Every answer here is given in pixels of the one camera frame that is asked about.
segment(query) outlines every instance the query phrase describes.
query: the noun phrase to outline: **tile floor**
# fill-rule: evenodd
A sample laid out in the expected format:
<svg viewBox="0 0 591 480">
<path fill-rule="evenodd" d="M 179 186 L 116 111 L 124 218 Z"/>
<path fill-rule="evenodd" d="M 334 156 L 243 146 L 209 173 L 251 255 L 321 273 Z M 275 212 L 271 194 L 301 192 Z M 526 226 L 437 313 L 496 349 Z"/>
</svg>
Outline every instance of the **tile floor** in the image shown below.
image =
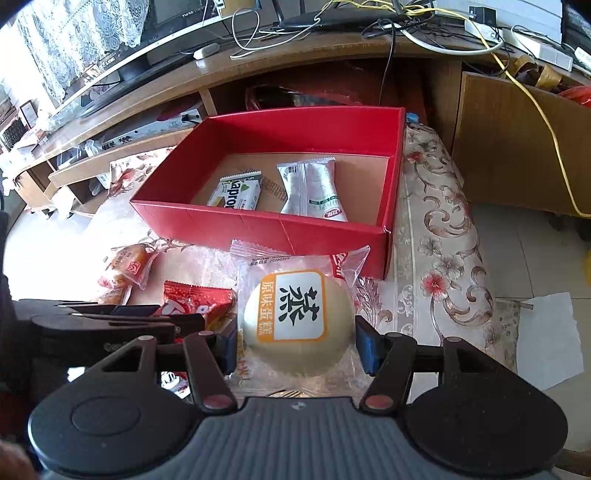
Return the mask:
<svg viewBox="0 0 591 480">
<path fill-rule="evenodd" d="M 587 246 L 573 228 L 556 232 L 541 212 L 484 203 L 473 204 L 472 212 L 494 295 L 528 299 L 570 292 L 586 372 L 546 393 L 568 418 L 567 447 L 591 449 L 591 286 L 582 267 Z M 75 255 L 68 248 L 77 245 L 89 221 L 77 215 L 67 220 L 21 215 L 9 234 L 4 264 L 13 298 L 77 298 L 70 273 Z M 25 255 L 36 265 L 34 274 L 22 267 Z"/>
<path fill-rule="evenodd" d="M 555 231 L 542 212 L 487 203 L 471 205 L 493 294 L 527 299 L 570 292 L 585 372 L 547 393 L 569 421 L 566 447 L 591 449 L 591 286 L 583 274 L 587 245 L 573 226 Z"/>
</svg>

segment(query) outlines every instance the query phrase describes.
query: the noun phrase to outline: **person's hand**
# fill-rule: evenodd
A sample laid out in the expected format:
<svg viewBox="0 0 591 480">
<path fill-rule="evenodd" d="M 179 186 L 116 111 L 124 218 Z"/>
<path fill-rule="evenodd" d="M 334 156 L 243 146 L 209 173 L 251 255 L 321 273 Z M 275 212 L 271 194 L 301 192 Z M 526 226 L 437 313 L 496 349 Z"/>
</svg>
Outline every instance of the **person's hand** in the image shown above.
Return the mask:
<svg viewBox="0 0 591 480">
<path fill-rule="evenodd" d="M 0 480 L 37 480 L 35 469 L 24 450 L 1 440 Z"/>
</svg>

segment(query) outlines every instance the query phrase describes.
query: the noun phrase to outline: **tv stand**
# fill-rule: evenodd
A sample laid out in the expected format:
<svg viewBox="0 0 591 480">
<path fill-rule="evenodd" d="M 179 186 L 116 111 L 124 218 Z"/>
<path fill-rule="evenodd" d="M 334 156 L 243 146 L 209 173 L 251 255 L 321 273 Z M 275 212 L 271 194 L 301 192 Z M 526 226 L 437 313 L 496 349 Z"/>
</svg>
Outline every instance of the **tv stand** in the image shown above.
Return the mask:
<svg viewBox="0 0 591 480">
<path fill-rule="evenodd" d="M 473 48 L 472 43 L 461 38 L 445 38 L 442 42 L 448 48 Z M 65 185 L 73 192 L 79 187 L 74 194 L 82 195 L 87 191 L 87 187 L 82 187 L 83 182 L 87 184 L 88 179 L 108 171 L 110 161 L 174 146 L 190 132 L 187 129 L 130 142 L 116 151 L 107 150 L 56 171 L 56 155 L 149 108 L 199 92 L 210 116 L 244 111 L 245 89 L 257 82 L 256 77 L 261 74 L 335 60 L 378 58 L 385 64 L 390 46 L 388 35 L 363 40 L 358 33 L 311 33 L 303 40 L 240 60 L 229 58 L 236 47 L 224 48 L 199 62 L 185 56 L 190 57 L 187 64 L 133 90 L 87 118 L 71 121 L 36 148 L 34 160 L 21 172 L 21 196 L 33 209 L 39 209 L 47 208 L 52 195 Z M 522 53 L 515 50 L 509 54 L 515 60 Z M 506 52 L 500 51 L 497 55 L 503 59 L 507 57 Z M 477 60 L 490 62 L 491 57 L 477 57 Z M 405 38 L 396 43 L 394 62 L 395 68 L 388 81 L 390 87 L 399 79 L 411 78 L 412 74 L 418 74 L 419 78 L 405 85 L 398 92 L 398 99 L 389 105 L 408 105 L 409 111 L 416 111 L 408 101 L 417 85 L 423 85 L 429 101 L 428 123 L 460 168 L 468 198 L 574 214 L 550 134 L 530 100 L 512 83 L 464 72 L 468 67 L 460 59 L 429 53 Z M 576 72 L 560 70 L 560 74 L 568 85 L 591 85 L 589 79 Z M 585 163 L 586 144 L 580 140 L 591 129 L 591 111 L 552 93 L 535 88 L 528 90 L 542 105 L 556 130 L 581 210 L 591 211 L 591 199 L 586 194 L 591 167 Z M 491 121 L 491 112 L 495 122 Z M 39 185 L 36 196 L 31 194 L 35 183 Z M 100 199 L 93 200 L 92 208 L 86 208 L 87 214 L 100 203 Z"/>
<path fill-rule="evenodd" d="M 122 82 L 128 82 L 147 72 L 150 68 L 152 68 L 152 65 L 148 61 L 148 54 L 144 53 L 135 60 L 119 67 L 117 73 L 119 73 Z"/>
</svg>

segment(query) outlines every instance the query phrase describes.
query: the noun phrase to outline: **white paper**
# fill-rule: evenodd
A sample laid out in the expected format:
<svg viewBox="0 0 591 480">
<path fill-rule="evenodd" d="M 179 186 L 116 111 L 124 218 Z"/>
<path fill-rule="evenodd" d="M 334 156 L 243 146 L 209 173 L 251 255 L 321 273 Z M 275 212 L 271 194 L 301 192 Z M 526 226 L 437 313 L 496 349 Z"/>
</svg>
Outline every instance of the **white paper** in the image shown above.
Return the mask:
<svg viewBox="0 0 591 480">
<path fill-rule="evenodd" d="M 570 293 L 527 300 L 521 309 L 517 338 L 517 373 L 546 390 L 584 371 L 581 340 Z"/>
<path fill-rule="evenodd" d="M 57 212 L 62 220 L 65 220 L 70 215 L 74 205 L 74 194 L 68 187 L 60 188 L 51 198 L 51 202 L 56 206 Z"/>
</svg>

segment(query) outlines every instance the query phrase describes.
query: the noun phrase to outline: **television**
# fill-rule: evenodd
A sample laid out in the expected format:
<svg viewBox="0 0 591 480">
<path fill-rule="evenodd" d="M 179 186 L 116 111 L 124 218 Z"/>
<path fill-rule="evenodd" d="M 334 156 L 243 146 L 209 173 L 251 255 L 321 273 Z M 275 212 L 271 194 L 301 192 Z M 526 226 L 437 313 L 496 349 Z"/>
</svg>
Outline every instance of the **television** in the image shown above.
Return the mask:
<svg viewBox="0 0 591 480">
<path fill-rule="evenodd" d="M 86 105 L 86 114 L 92 113 L 109 102 L 126 95 L 156 76 L 169 72 L 192 57 L 179 54 L 155 65 L 150 65 L 147 53 L 175 38 L 220 20 L 214 0 L 150 0 L 148 14 L 139 45 L 128 47 L 122 44 L 95 65 L 89 66 L 72 83 L 69 95 L 56 108 L 60 112 L 77 98 L 87 94 L 93 86 L 104 85 L 101 80 L 118 72 L 117 85 Z M 86 96 L 83 105 L 90 99 Z"/>
</svg>

